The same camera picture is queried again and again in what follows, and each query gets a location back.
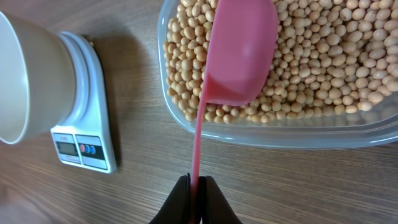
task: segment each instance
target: pink scoop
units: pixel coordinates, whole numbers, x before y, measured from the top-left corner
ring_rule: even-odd
[[[256,98],[268,76],[278,16],[270,0],[220,0],[211,31],[192,160],[192,195],[200,166],[200,136],[206,103],[241,106]]]

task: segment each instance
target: white scale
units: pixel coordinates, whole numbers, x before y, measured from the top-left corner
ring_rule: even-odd
[[[51,129],[58,157],[64,164],[111,173],[116,170],[116,161],[100,61],[83,37],[69,32],[58,37],[70,53],[76,74],[72,112]]]

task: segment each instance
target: table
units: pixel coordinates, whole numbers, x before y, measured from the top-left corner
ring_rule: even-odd
[[[190,171],[193,135],[162,97],[161,0],[2,0],[0,9],[52,32],[95,38],[119,169],[61,164],[49,133],[0,143],[1,223],[148,223]],[[398,144],[285,151],[204,139],[211,175],[243,223],[398,223]]]

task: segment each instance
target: transparent tray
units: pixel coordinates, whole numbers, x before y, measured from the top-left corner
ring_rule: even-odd
[[[170,114],[187,131],[195,132],[195,122],[189,122],[167,95],[168,84],[163,43],[167,23],[177,14],[180,0],[165,0],[157,25],[160,80]],[[281,149],[330,149],[364,147],[398,140],[398,93],[387,97],[368,112],[321,118],[276,120],[267,124],[239,120],[233,124],[204,123],[202,136],[233,144]]]

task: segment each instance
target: white cup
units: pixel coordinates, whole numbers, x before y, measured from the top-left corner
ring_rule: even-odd
[[[0,140],[15,144],[65,120],[75,82],[72,60],[56,35],[0,12]]]

